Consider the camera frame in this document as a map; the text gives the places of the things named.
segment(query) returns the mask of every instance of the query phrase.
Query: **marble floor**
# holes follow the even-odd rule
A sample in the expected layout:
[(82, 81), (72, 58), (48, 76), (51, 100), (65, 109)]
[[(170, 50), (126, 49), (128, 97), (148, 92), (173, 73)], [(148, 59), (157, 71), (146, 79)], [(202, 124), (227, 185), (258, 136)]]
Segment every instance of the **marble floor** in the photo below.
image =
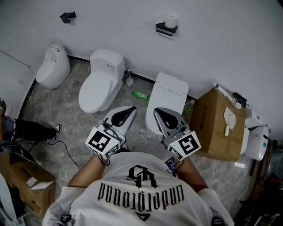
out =
[[(79, 167), (82, 167), (91, 157), (92, 152), (86, 147), (85, 141), (93, 126), (97, 126), (107, 111), (87, 114), (80, 109), (78, 95), (80, 87), (88, 76), (89, 63), (70, 60), (71, 73), (65, 82), (55, 90), (46, 89), (36, 84), (32, 91), (32, 102), (28, 101), (22, 119), (36, 121), (48, 127), (56, 124), (63, 125), (58, 140), (66, 143), (69, 153)], [(136, 118), (128, 132), (128, 148), (131, 151), (141, 151), (167, 160), (171, 157), (160, 144), (161, 137), (149, 131), (145, 124), (145, 113), (148, 101), (137, 99), (131, 93), (140, 91), (151, 94), (153, 84), (134, 78), (135, 85), (128, 88), (122, 86), (109, 110), (125, 105), (133, 105), (138, 109)], [(54, 146), (39, 143), (31, 151), (37, 163), (56, 177), (56, 197), (61, 187), (78, 171), (76, 165), (68, 157), (62, 143)], [(235, 216), (241, 204), (239, 200), (249, 195), (254, 180), (249, 176), (252, 160), (245, 156), (238, 163), (224, 162), (191, 156), (193, 163), (207, 182), (209, 188), (214, 189), (228, 212)], [(28, 225), (41, 225), (41, 220), (30, 213), (27, 218)]]

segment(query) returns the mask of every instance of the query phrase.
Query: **cardboard box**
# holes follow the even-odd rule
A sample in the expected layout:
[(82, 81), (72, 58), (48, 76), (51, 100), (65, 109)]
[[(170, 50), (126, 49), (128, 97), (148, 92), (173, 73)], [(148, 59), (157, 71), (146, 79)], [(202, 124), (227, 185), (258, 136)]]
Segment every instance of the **cardboard box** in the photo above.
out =
[[(21, 200), (40, 218), (55, 200), (55, 177), (38, 164), (16, 162), (11, 165), (12, 183), (19, 189)], [(33, 187), (52, 182), (42, 190)]]
[(11, 188), (15, 188), (15, 185), (12, 183), (10, 153), (0, 154), (0, 173), (4, 177), (7, 184)]
[[(236, 125), (224, 136), (224, 112), (228, 107), (236, 115)], [(199, 155), (225, 161), (240, 157), (245, 126), (245, 108), (236, 109), (228, 99), (212, 89), (196, 101), (190, 129), (196, 132), (202, 148)]]

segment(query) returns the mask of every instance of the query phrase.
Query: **toilet tank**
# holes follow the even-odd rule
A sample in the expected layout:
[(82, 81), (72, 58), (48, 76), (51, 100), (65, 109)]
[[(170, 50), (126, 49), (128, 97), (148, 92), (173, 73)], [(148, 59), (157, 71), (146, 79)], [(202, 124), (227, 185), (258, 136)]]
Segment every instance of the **toilet tank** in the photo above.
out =
[(125, 73), (124, 58), (119, 53), (107, 49), (98, 49), (90, 56), (91, 74), (102, 72), (121, 80)]

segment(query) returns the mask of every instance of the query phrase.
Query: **white marker cube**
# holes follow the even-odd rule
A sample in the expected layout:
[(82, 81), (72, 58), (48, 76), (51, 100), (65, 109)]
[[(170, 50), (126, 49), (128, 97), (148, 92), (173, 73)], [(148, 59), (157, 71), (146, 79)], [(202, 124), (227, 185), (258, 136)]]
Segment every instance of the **white marker cube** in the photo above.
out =
[(184, 160), (199, 149), (201, 149), (201, 145), (195, 131), (172, 142), (167, 148), (179, 161)]
[(107, 159), (120, 149), (120, 142), (96, 127), (92, 128), (85, 144), (90, 150)]

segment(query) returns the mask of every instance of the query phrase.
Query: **white toilet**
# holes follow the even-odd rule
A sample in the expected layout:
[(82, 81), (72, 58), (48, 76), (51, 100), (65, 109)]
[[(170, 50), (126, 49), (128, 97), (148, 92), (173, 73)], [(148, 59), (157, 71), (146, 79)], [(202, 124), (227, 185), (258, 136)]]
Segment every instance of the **white toilet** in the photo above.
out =
[(69, 73), (70, 62), (66, 51), (59, 45), (50, 45), (35, 78), (44, 87), (56, 89), (65, 81)]
[(163, 73), (157, 75), (145, 116), (147, 127), (153, 133), (162, 135), (154, 118), (154, 109), (169, 108), (182, 114), (188, 90), (186, 82)]
[(91, 73), (79, 93), (80, 108), (86, 113), (106, 110), (122, 87), (125, 73), (122, 55), (106, 49), (93, 52)]

